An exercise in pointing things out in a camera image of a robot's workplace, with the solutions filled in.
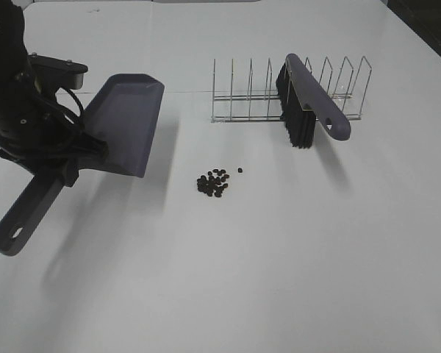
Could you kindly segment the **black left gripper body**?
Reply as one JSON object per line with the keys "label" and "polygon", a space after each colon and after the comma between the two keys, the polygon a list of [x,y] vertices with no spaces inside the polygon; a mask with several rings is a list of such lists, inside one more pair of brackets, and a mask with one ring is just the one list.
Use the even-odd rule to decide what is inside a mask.
{"label": "black left gripper body", "polygon": [[0,88],[0,152],[5,159],[36,172],[40,164],[92,156],[84,108],[69,88],[78,113],[56,99],[26,88]]}

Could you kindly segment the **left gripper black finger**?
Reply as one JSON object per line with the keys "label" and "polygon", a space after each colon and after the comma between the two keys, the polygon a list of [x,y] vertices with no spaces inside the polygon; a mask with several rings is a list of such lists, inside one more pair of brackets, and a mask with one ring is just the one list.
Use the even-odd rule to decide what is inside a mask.
{"label": "left gripper black finger", "polygon": [[105,160],[109,153],[109,147],[103,140],[99,140],[89,134],[81,134],[76,141],[76,150],[79,157],[94,160]]}

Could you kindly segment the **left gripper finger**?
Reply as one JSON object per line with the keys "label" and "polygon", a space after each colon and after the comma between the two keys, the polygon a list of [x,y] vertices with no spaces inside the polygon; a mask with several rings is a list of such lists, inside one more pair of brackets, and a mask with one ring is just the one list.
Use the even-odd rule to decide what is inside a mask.
{"label": "left gripper finger", "polygon": [[62,186],[73,187],[79,177],[78,160],[39,160],[32,172],[35,177],[57,180]]}

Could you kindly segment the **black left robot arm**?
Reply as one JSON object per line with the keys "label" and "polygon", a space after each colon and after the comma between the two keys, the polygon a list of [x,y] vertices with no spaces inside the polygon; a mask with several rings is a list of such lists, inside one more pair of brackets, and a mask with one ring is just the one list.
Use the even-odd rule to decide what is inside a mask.
{"label": "black left robot arm", "polygon": [[82,160],[102,163],[103,140],[85,129],[75,92],[88,67],[30,54],[21,7],[0,1],[0,157],[36,174],[42,168],[73,173]]}

